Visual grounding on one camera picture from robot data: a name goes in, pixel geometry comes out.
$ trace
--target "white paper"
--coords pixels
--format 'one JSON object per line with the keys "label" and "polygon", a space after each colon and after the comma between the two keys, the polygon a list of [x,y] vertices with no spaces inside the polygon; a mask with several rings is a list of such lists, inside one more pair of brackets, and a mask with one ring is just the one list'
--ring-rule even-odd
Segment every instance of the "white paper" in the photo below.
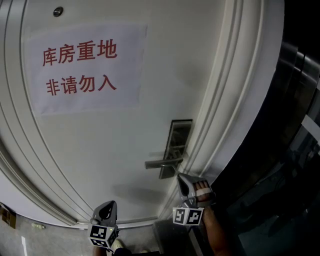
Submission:
{"label": "white paper", "polygon": [[[146,33],[145,24],[107,23],[61,28],[28,39],[24,71],[33,112],[50,115],[138,106]],[[85,55],[80,56],[78,46],[89,41],[95,45],[87,58],[94,59],[83,60]],[[73,46],[73,51],[69,49],[74,52],[70,54],[73,60],[63,54],[60,59],[65,44]],[[55,53],[51,55],[53,61],[44,55],[48,48],[56,49],[51,51]],[[63,85],[70,77],[75,78],[76,85]],[[94,78],[94,89],[92,79],[88,86],[89,78]],[[56,91],[51,87],[53,82],[58,82],[54,83]]]}

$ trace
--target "white strap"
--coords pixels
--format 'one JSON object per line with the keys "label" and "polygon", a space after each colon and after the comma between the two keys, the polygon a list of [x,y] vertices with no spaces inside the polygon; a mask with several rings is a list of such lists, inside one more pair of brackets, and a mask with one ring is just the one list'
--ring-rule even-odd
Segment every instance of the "white strap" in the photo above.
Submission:
{"label": "white strap", "polygon": [[195,192],[195,196],[199,197],[199,196],[202,196],[204,194],[211,193],[211,192],[212,191],[211,191],[210,187],[200,188]]}

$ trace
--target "black object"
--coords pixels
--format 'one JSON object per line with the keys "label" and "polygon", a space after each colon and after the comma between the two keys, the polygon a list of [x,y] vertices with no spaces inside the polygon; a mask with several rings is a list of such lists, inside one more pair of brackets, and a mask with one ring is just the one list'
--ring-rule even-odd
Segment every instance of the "black object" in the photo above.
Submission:
{"label": "black object", "polygon": [[64,8],[59,6],[59,7],[55,8],[55,10],[53,11],[53,16],[59,17],[63,12],[64,12]]}

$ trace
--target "chinese characters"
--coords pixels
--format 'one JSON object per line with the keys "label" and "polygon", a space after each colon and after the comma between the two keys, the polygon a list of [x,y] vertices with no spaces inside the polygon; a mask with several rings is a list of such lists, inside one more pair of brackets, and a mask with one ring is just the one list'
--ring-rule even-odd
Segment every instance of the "chinese characters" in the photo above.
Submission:
{"label": "chinese characters", "polygon": [[[98,48],[99,53],[94,55],[94,48]],[[57,48],[45,50],[43,52],[43,67],[44,66],[52,66],[54,62],[57,63],[65,63],[65,62],[73,62],[74,55],[76,54],[75,49],[79,49],[79,54],[75,58],[77,61],[84,60],[94,60],[96,57],[105,56],[107,59],[114,59],[118,56],[116,53],[117,44],[113,42],[113,39],[110,40],[100,40],[100,44],[96,46],[96,44],[91,40],[87,42],[79,43],[76,48],[74,45],[64,44],[64,46],[60,47],[57,51]]]}
{"label": "chinese characters", "polygon": [[[98,88],[98,91],[101,91],[106,84],[109,85],[109,87],[112,90],[116,90],[117,88],[114,87],[109,78],[104,74],[104,81],[103,84]],[[85,77],[84,75],[82,75],[80,82],[77,83],[77,80],[75,77],[73,76],[69,76],[66,78],[62,78],[62,83],[60,84],[63,87],[63,92],[65,94],[76,94],[77,93],[77,85],[79,84],[81,86],[80,90],[84,93],[86,92],[93,92],[95,90],[95,78],[94,77]],[[54,80],[54,79],[50,79],[49,82],[46,83],[47,84],[47,93],[51,94],[52,96],[56,96],[57,92],[60,92],[60,87],[59,87],[59,82]]]}

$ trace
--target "floor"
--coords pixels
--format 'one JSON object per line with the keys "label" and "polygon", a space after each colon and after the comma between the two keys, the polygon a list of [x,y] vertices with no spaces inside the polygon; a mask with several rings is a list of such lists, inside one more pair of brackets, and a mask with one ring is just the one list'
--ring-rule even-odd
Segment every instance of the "floor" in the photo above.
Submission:
{"label": "floor", "polygon": [[[45,225],[40,230],[34,221],[17,216],[16,229],[0,220],[0,256],[91,256],[86,230]],[[118,239],[132,253],[159,250],[152,226],[122,229]]]}

